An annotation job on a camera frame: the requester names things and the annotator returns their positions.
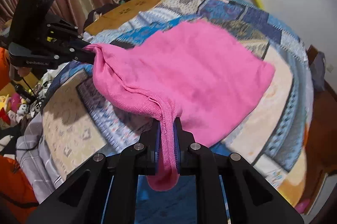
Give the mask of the white wall socket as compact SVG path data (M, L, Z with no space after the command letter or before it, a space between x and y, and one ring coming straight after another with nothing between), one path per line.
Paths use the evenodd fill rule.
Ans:
M333 65L328 65L328 66L327 66L327 71L328 71L329 73L332 73L333 69L334 69Z

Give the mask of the pink knit cardigan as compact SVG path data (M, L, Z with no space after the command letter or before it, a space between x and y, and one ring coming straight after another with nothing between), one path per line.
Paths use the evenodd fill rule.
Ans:
M174 120L211 147L225 138L260 102L275 67L230 33L205 20L157 31L140 46L88 45L95 54L95 88L113 106L160 122L159 164L148 177L153 190L178 182Z

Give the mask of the patchwork patterned bed quilt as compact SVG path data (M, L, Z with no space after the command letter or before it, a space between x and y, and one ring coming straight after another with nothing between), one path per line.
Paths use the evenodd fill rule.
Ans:
M240 153L275 188L306 172L313 88L305 48L282 21L243 0L164 0L90 37L97 65L68 63L17 142L43 202L95 152L138 141L153 118L214 152Z

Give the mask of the dark backpack on floor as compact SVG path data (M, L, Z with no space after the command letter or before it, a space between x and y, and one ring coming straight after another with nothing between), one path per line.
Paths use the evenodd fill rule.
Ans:
M312 83L316 92L325 90L325 72L326 72L326 57L325 54L319 51L313 45L307 50L308 64L311 71Z

